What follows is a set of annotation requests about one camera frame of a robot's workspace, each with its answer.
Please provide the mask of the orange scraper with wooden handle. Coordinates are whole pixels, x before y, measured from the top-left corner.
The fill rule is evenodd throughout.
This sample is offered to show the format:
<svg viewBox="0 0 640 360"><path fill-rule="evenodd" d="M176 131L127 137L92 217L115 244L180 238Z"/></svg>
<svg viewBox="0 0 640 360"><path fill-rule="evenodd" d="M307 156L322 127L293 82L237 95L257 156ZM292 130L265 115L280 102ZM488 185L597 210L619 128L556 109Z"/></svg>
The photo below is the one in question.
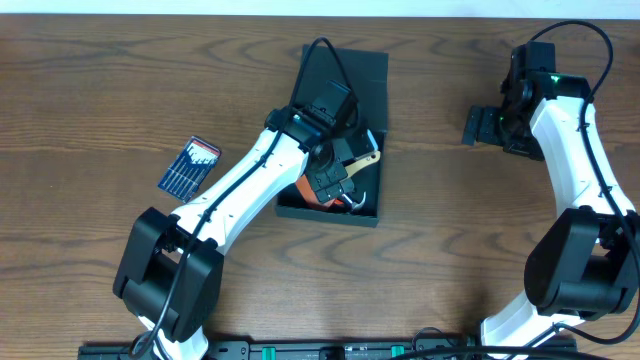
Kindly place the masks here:
<svg viewBox="0 0 640 360"><path fill-rule="evenodd" d="M315 176L320 188L314 190L306 175L295 182L295 187L304 199L306 205L312 209L326 211L333 205L347 209L349 212L358 210L364 205L366 195L360 201L355 201L351 193L355 190L353 177L361 170L376 164L381 153L375 151L347 166L337 164L336 170L328 170Z"/></svg>

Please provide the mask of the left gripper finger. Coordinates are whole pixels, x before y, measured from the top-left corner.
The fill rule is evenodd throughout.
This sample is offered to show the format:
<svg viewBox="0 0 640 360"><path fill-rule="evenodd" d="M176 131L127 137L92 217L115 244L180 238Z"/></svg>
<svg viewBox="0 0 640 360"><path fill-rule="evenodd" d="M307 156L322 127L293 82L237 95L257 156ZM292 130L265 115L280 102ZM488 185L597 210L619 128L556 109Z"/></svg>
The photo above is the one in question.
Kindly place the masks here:
<svg viewBox="0 0 640 360"><path fill-rule="evenodd" d="M355 185L351 178L347 178L341 182L330 185L322 191L322 202L326 203L331 200L339 199L342 195L350 194L354 191Z"/></svg>
<svg viewBox="0 0 640 360"><path fill-rule="evenodd" d="M308 169L305 176L314 192L319 192L347 179L347 171L345 166L340 162L333 162L321 170Z"/></svg>

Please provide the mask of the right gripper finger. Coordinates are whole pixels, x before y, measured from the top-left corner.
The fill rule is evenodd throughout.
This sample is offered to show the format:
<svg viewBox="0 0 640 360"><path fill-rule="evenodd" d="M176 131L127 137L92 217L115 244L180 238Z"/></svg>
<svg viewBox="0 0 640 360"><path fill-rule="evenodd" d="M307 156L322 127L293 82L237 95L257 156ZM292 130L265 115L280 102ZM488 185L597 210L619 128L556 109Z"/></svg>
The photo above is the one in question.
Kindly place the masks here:
<svg viewBox="0 0 640 360"><path fill-rule="evenodd" d="M470 107L463 130L462 144L473 146L476 143L483 112L484 108L481 106L473 105Z"/></svg>
<svg viewBox="0 0 640 360"><path fill-rule="evenodd" d="M502 145L498 108L487 106L483 109L480 123L480 141L489 145Z"/></svg>

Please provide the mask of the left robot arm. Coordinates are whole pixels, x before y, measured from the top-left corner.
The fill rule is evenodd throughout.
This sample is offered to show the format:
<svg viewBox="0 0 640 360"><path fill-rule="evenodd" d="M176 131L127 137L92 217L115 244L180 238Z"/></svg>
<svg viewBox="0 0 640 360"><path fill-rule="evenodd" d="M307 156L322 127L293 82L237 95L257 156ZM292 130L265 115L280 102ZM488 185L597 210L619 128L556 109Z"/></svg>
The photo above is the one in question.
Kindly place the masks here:
<svg viewBox="0 0 640 360"><path fill-rule="evenodd" d="M147 329L129 357L203 358L203 323L219 298L225 255L244 228L290 185L308 205L359 211L366 196L353 177L379 158L352 87L329 81L312 102L273 110L252 149L203 194L168 215L143 212L113 284Z"/></svg>

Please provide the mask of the precision screwdriver set case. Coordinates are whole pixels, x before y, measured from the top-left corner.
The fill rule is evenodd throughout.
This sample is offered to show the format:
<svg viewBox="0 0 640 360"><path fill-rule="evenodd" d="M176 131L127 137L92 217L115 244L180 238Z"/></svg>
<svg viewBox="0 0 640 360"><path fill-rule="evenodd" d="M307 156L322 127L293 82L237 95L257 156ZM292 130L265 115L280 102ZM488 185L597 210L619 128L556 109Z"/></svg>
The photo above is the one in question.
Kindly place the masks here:
<svg viewBox="0 0 640 360"><path fill-rule="evenodd" d="M218 147L192 136L168 167L158 188L183 203L189 202L220 156Z"/></svg>

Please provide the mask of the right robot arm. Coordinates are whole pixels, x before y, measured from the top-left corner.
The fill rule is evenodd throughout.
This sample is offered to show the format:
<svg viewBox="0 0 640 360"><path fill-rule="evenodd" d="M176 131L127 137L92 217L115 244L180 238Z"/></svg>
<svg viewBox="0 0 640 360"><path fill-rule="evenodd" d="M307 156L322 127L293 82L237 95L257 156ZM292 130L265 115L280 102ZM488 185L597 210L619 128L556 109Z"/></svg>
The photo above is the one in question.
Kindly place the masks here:
<svg viewBox="0 0 640 360"><path fill-rule="evenodd" d="M564 326L624 312L638 288L634 257L612 206L632 232L639 216L619 187L595 126L588 81L556 70L555 47L511 54L499 107L471 107L462 141L545 162L557 219L529 255L524 289L482 321L484 346L537 347Z"/></svg>

